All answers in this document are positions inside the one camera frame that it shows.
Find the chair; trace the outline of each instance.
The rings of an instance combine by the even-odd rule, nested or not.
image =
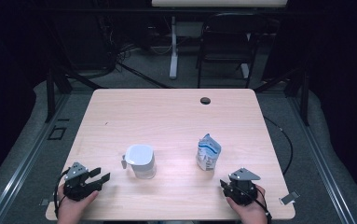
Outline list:
[[[259,15],[218,13],[202,26],[199,56],[198,88],[202,63],[242,63],[250,65],[245,88],[249,87],[254,59],[260,37],[267,29],[267,21]]]

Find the human hand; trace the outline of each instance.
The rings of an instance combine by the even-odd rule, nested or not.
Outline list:
[[[266,206],[265,198],[265,190],[255,185],[261,193],[257,194],[257,200]],[[230,207],[240,216],[242,224],[267,224],[268,219],[266,217],[265,210],[257,203],[252,202],[246,206],[236,204],[233,199],[227,197],[227,203]]]
[[[85,208],[91,204],[99,195],[99,191],[94,190],[88,197],[77,202],[71,200],[64,195],[63,185],[59,186],[59,217],[57,223],[59,224],[76,224],[82,218]]]

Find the table top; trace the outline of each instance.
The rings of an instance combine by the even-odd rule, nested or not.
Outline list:
[[[202,97],[211,102],[203,105]],[[206,133],[222,146],[214,171],[196,162]],[[157,173],[138,179],[123,169],[122,155],[135,144],[154,149]],[[295,216],[280,165],[256,96],[244,89],[97,90],[79,127],[63,170],[80,162],[111,173],[99,197],[86,210],[90,220],[238,219],[220,187],[220,179],[244,167],[259,175],[274,219]],[[46,216],[56,219],[51,203]]]
[[[287,0],[152,0],[153,7],[285,7]]]

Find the table leg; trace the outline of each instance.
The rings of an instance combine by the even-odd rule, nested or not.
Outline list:
[[[177,78],[178,54],[177,54],[177,35],[175,32],[175,17],[172,17],[172,63],[170,64],[170,78]]]
[[[247,78],[250,73],[250,69],[248,68],[248,63],[242,63],[241,66],[242,77]]]

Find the cup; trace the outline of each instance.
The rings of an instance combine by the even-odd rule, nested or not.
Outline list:
[[[123,168],[130,164],[134,174],[140,179],[151,179],[156,174],[155,155],[149,145],[130,146],[123,156]]]

